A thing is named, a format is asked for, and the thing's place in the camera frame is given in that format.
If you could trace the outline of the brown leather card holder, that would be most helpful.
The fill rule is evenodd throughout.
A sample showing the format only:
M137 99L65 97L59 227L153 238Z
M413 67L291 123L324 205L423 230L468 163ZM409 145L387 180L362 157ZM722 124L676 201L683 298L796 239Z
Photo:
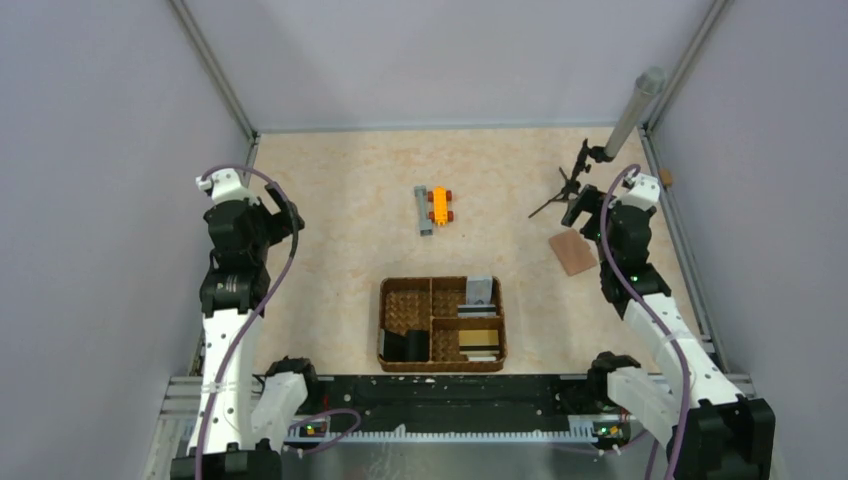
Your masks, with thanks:
M569 229L548 239L554 255L567 276L572 277L597 265L587 241L575 230Z

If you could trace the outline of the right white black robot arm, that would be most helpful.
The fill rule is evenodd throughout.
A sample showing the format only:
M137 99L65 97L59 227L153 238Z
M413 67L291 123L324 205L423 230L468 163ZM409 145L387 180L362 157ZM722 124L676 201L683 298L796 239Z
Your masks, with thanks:
M600 412L634 414L667 459L668 479L767 479L776 417L762 398L749 399L721 371L688 327L671 289L649 262L657 187L640 182L621 197L586 185L563 218L588 214L581 235L598 249L605 300L650 351L667 385L638 363L604 352L586 385Z

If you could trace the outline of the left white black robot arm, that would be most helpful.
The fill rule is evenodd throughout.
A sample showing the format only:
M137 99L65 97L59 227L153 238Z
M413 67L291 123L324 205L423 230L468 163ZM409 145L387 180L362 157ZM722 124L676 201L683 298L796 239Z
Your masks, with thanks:
M267 303L282 280L272 279L269 249L299 240L305 223L279 185L265 190L268 211L244 187L207 184L214 201L204 219L213 243L200 287L205 358L196 424L184 454L171 461L172 479L276 479L280 450L297 413L319 404L320 386L298 367L267 377L253 396L254 357Z

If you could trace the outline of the grey card in basket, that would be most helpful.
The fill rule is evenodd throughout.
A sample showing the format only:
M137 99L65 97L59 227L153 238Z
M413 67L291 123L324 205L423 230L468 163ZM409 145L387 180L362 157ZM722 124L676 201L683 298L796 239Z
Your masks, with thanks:
M492 303L494 278L492 276L466 277L466 303L468 305L488 305Z

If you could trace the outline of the gold striped card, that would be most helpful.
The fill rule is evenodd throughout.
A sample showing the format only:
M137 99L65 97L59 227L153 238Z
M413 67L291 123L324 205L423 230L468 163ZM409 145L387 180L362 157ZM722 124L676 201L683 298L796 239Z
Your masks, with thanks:
M458 332L459 351L463 355L497 355L500 352L498 330L460 330Z

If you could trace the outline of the black mini tripod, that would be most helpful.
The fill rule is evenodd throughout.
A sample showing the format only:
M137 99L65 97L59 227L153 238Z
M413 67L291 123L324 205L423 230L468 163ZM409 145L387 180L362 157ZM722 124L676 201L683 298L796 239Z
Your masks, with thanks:
M530 213L528 215L528 219L532 219L548 205L552 203L567 203L571 195L576 195L581 189L581 182L578 180L579 175L582 173L589 173L592 169L592 167L588 164L589 159L592 159L595 163L608 163L613 160L613 157L610 157L606 153L603 146L590 147L588 145L588 140L585 139L582 142L581 149L578 152L576 160L572 166L571 173L566 174L561 167L558 168L558 171L564 180L563 187L553 197Z

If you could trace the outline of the grey metal pole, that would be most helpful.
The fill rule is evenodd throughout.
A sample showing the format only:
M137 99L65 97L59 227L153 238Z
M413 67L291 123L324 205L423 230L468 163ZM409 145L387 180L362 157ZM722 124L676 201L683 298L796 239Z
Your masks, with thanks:
M658 66L650 66L636 78L628 102L602 148L605 161L610 162L618 155L645 110L664 91L667 79L666 70Z

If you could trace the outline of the yellow toy brick car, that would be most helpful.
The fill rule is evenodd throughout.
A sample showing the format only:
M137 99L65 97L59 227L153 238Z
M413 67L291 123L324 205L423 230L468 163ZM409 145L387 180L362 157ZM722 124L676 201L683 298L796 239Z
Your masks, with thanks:
M442 186L437 186L427 192L427 200L431 204L429 219L438 227L448 225L455 220L451 209L453 193Z

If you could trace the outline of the grey toy brick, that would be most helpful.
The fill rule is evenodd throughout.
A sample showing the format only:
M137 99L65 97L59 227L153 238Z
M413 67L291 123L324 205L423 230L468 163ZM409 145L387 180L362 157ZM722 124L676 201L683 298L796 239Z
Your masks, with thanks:
M418 212L418 230L419 234L431 236L433 234L433 221L429 218L430 210L427 200L427 188L424 185L416 185L414 187L414 196Z

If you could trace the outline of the black box in basket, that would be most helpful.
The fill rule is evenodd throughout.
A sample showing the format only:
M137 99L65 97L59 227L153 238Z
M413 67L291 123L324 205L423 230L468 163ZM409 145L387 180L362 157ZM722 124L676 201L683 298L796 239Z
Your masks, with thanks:
M409 329L398 334L381 329L378 335L378 355L386 362L410 363L430 360L430 333Z

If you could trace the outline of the brown woven divided basket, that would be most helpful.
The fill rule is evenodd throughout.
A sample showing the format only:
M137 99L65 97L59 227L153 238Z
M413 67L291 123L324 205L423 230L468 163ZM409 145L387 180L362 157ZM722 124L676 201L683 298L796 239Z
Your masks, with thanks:
M498 315L486 318L459 318L457 306L466 303L467 276L390 277L380 284L377 314L376 358L391 373L493 373L503 369L507 358L506 318L501 282L494 278L492 303ZM381 329L405 334L409 329L430 333L430 360L394 363L378 355ZM459 351L460 330L499 331L501 349L497 355L463 355Z

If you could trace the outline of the small brown wall object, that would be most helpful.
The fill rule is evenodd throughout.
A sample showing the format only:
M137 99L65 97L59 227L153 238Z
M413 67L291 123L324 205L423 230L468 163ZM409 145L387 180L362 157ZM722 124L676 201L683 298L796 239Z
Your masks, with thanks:
M673 176L668 169L662 168L658 171L660 183L664 188L670 188L673 185Z

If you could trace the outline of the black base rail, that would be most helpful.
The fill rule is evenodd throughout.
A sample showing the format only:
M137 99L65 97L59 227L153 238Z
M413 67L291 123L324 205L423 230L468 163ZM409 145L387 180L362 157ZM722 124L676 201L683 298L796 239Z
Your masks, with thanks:
M300 415L350 408L359 433L565 434L602 408L583 375L338 375L310 385Z

